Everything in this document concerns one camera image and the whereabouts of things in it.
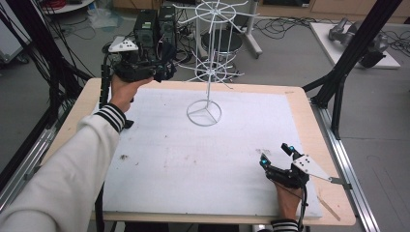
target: white sleeve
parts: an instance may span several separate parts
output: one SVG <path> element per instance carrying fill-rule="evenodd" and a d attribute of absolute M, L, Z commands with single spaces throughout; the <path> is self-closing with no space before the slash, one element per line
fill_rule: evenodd
<path fill-rule="evenodd" d="M 82 119 L 0 215 L 0 231 L 86 231 L 125 120 L 113 104 Z"/>

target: white board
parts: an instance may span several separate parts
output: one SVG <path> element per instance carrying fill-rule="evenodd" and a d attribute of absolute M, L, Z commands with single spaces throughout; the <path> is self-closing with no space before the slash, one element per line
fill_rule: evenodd
<path fill-rule="evenodd" d="M 326 51 L 329 59 L 335 65 L 340 59 L 341 54 L 344 52 L 346 48 L 342 45 L 339 41 L 331 41 L 329 40 L 329 30 L 335 27 L 335 24 L 327 24 L 327 23 L 311 23 L 310 27 L 316 36 L 316 39 L 320 42 L 323 49 Z M 344 26 L 344 32 L 346 32 L 349 28 L 349 25 Z M 381 61 L 379 61 L 373 68 L 375 69 L 398 69 L 400 68 L 400 64 L 389 54 L 389 52 L 383 52 L 386 55 Z M 360 64 L 356 64 L 356 68 L 362 68 Z"/>
<path fill-rule="evenodd" d="M 138 90 L 127 113 L 135 123 L 121 132 L 107 173 L 105 211 L 278 216 L 276 189 L 256 149 L 269 150 L 280 168 L 291 162 L 282 142 L 303 152 L 286 96 L 212 92 L 222 117 L 211 127 L 187 116 L 203 99 L 205 91 Z M 321 217 L 312 181 L 307 189 L 306 217 Z"/>

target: human hand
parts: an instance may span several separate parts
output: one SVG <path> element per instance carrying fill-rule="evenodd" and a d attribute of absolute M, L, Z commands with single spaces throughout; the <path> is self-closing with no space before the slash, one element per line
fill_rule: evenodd
<path fill-rule="evenodd" d="M 129 83 L 121 80 L 118 75 L 114 74 L 111 80 L 111 100 L 109 102 L 115 104 L 121 111 L 127 112 L 131 107 L 131 100 L 138 88 L 148 84 L 153 79 L 154 77 L 150 77 Z"/>
<path fill-rule="evenodd" d="M 296 211 L 302 198 L 302 189 L 287 188 L 277 182 L 274 184 L 278 192 L 280 217 L 296 220 Z"/>

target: wire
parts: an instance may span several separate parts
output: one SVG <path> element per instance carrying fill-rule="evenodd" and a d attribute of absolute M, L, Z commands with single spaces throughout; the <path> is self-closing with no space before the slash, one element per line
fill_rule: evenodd
<path fill-rule="evenodd" d="M 261 19 L 253 25 L 253 28 L 260 30 L 262 34 L 271 39 L 280 40 L 284 38 L 287 31 L 296 26 L 306 27 L 307 29 L 311 30 L 310 24 L 312 22 L 335 23 L 327 18 L 317 20 L 309 17 L 278 17 Z"/>
<path fill-rule="evenodd" d="M 304 229 L 303 223 L 304 223 L 305 211 L 308 205 L 308 190 L 307 190 L 306 185 L 303 185 L 302 192 L 303 192 L 303 198 L 301 202 L 301 214 L 299 216 L 299 221 L 298 221 L 299 231 L 302 231 Z"/>
<path fill-rule="evenodd" d="M 381 33 L 388 37 L 388 41 L 392 41 L 388 42 L 391 49 L 398 50 L 410 57 L 410 31 L 405 31 L 400 35 L 394 31 L 381 31 Z"/>
<path fill-rule="evenodd" d="M 82 37 L 82 36 L 76 34 L 76 32 L 86 30 L 86 29 L 91 29 L 92 30 L 93 35 L 91 37 L 86 38 L 86 37 Z M 50 33 L 51 33 L 54 40 L 60 40 L 61 35 L 63 35 L 63 37 L 65 37 L 65 38 L 70 36 L 70 35 L 74 35 L 74 36 L 77 36 L 77 37 L 81 38 L 82 40 L 89 41 L 89 40 L 93 40 L 97 35 L 96 30 L 91 26 L 86 26 L 86 27 L 80 28 L 80 29 L 76 29 L 74 26 L 69 26 L 69 27 L 62 28 L 60 32 L 56 32 L 56 31 L 52 30 L 52 31 L 50 31 Z"/>
<path fill-rule="evenodd" d="M 76 25 L 76 24 L 80 24 L 80 23 L 82 23 L 82 22 L 85 22 L 85 21 L 87 21 L 87 17 L 85 17 L 84 19 L 82 19 L 81 21 L 79 21 L 79 22 L 73 22 L 73 23 L 61 23 L 62 25 L 65 25 L 65 26 L 73 26 L 73 25 Z"/>
<path fill-rule="evenodd" d="M 292 194 L 292 195 L 294 195 L 294 196 L 296 196 L 296 197 L 298 197 L 299 199 L 302 200 L 302 196 L 295 194 L 294 192 L 290 191 L 288 188 L 286 188 L 286 187 L 284 187 L 284 186 L 282 186 L 282 185 L 276 185 L 276 186 L 282 188 L 283 190 L 289 192 L 290 194 Z"/>
<path fill-rule="evenodd" d="M 190 44 L 190 39 L 185 35 L 179 34 L 178 45 L 180 45 L 182 49 L 179 49 L 177 54 L 183 53 L 185 54 L 185 58 L 177 60 L 176 65 L 186 64 L 192 58 L 193 47 Z"/>
<path fill-rule="evenodd" d="M 63 29 L 62 29 L 60 23 L 59 23 L 58 21 L 56 21 L 56 20 L 53 20 L 53 21 L 51 21 L 51 22 L 48 22 L 48 21 L 46 20 L 46 18 L 44 18 L 44 11 L 42 11 L 40 4 L 39 4 L 37 1 L 32 1 L 32 3 L 33 3 L 33 5 L 34 5 L 35 7 L 38 8 L 38 10 L 39 10 L 40 12 L 42 12 L 43 21 L 44 21 L 44 23 L 45 23 L 46 28 L 48 29 L 48 31 L 51 33 L 51 29 L 52 29 L 52 30 L 54 31 L 54 33 L 57 34 L 57 36 L 58 36 L 58 37 L 61 39 L 61 41 L 63 42 L 65 48 L 66 48 L 67 51 L 69 52 L 69 55 L 70 55 L 70 58 L 71 58 L 71 60 L 72 60 L 73 66 L 77 69 L 75 60 L 74 60 L 74 58 L 73 58 L 73 57 L 75 57 L 76 60 L 83 66 L 83 68 L 84 68 L 89 74 L 91 74 L 92 76 L 95 76 L 95 75 L 93 75 L 93 74 L 87 69 L 87 67 L 84 65 L 84 63 L 82 63 L 82 61 L 78 58 L 78 56 L 72 51 L 72 49 L 71 49 L 70 46 L 68 45 L 68 42 L 67 42 L 67 40 L 66 40 L 66 36 L 65 36 L 65 34 L 63 33 Z M 78 81 L 78 82 L 80 81 L 80 79 L 81 79 L 82 83 L 85 84 L 85 80 L 83 80 L 82 78 L 78 78 L 78 77 L 77 77 L 77 81 Z"/>
<path fill-rule="evenodd" d="M 51 31 L 56 32 L 55 33 L 56 35 L 63 38 L 62 41 L 64 42 L 65 46 L 68 48 L 68 51 L 69 51 L 69 53 L 72 57 L 72 60 L 73 60 L 73 55 L 75 56 L 75 54 L 73 54 L 73 52 L 68 47 L 67 42 L 64 39 L 64 33 L 62 33 L 61 26 L 58 23 L 54 22 L 54 24 L 53 24 L 53 23 L 49 22 L 48 19 L 45 18 L 45 16 L 44 16 L 44 12 L 54 12 L 54 9 L 58 8 L 57 3 L 58 3 L 57 1 L 53 2 L 54 5 L 48 5 L 49 7 L 52 7 L 52 8 L 46 8 L 45 10 L 43 10 L 43 5 L 40 4 L 38 1 L 29 1 L 29 2 L 27 2 L 27 8 L 21 8 L 21 10 L 22 10 L 22 13 L 26 13 L 27 15 L 31 14 L 32 12 L 35 12 L 35 15 L 38 15 L 38 13 L 41 13 L 40 17 L 39 18 L 34 18 L 34 20 L 37 23 L 38 22 L 44 23 L 44 29 L 41 28 L 40 30 L 32 31 L 33 36 L 35 38 L 44 36 L 48 40 L 48 38 L 52 38 L 52 37 L 50 37 L 47 34 L 51 33 Z M 28 36 L 26 36 L 26 33 L 22 32 L 22 30 L 18 26 L 16 26 L 15 23 L 13 23 L 8 16 L 7 16 L 7 19 L 14 26 L 15 30 L 20 31 L 21 35 L 23 35 L 25 38 L 28 38 Z M 51 92 L 53 93 L 53 94 L 50 94 L 50 102 L 53 105 L 55 105 L 55 104 L 61 105 L 63 109 L 70 109 L 71 105 L 73 105 L 73 102 L 74 102 L 74 100 L 72 100 L 71 98 L 75 97 L 76 94 L 78 94 L 78 92 L 81 91 L 81 87 L 79 85 L 80 84 L 79 82 L 81 80 L 82 84 L 84 85 L 85 80 L 83 79 L 83 77 L 84 78 L 89 78 L 87 76 L 87 74 L 85 74 L 84 72 L 78 70 L 77 68 L 73 68 L 73 66 L 75 67 L 75 62 L 74 61 L 73 61 L 73 65 L 66 66 L 62 62 L 61 64 L 50 67 L 48 62 L 46 61 L 46 59 L 50 59 L 51 56 L 49 56 L 49 55 L 55 54 L 55 50 L 53 50 L 53 48 L 51 46 L 49 46 L 48 44 L 30 43 L 29 45 L 23 45 L 23 47 L 25 48 L 24 49 L 25 52 L 27 52 L 27 54 L 30 56 L 31 60 L 35 64 L 36 68 L 38 69 L 38 71 L 41 74 L 41 76 L 43 77 L 43 79 L 50 86 L 50 93 Z M 55 82 L 56 80 L 52 80 L 52 78 L 51 78 L 52 75 L 56 74 L 56 73 L 59 73 L 59 75 L 60 75 L 58 80 L 57 80 L 58 81 L 57 84 Z"/>

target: black metal bar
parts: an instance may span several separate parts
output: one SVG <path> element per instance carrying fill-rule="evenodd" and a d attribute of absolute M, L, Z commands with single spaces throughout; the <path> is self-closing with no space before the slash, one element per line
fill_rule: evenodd
<path fill-rule="evenodd" d="M 334 68 L 324 77 L 303 87 L 307 92 L 322 85 L 319 93 L 311 102 L 326 108 L 329 100 L 336 95 L 332 116 L 332 132 L 337 139 L 344 82 L 355 65 L 366 54 L 367 48 L 374 40 L 402 0 L 378 0 L 365 18 L 352 42 L 346 47 Z"/>
<path fill-rule="evenodd" d="M 97 197 L 96 203 L 94 204 L 94 207 L 96 213 L 97 232 L 103 232 L 105 229 L 105 225 L 103 222 L 103 184 L 99 196 Z"/>

